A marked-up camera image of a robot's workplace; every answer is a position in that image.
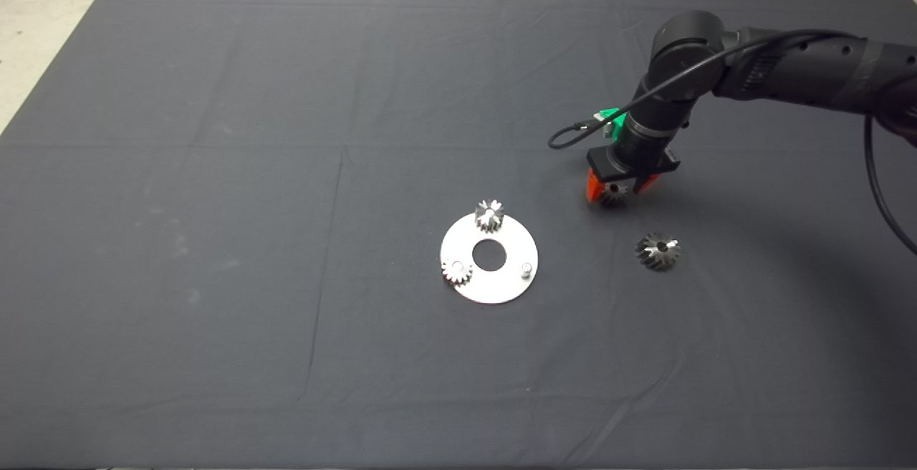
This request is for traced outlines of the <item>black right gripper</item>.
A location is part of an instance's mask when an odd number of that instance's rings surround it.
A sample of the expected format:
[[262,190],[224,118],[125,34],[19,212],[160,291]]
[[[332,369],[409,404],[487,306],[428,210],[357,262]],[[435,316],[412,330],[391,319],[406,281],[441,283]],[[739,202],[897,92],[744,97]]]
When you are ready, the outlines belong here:
[[679,159],[665,148],[655,155],[628,151],[623,145],[606,145],[587,150],[587,183],[585,198],[596,203],[605,195],[605,183],[633,180],[633,195],[645,192],[663,173],[674,172]]

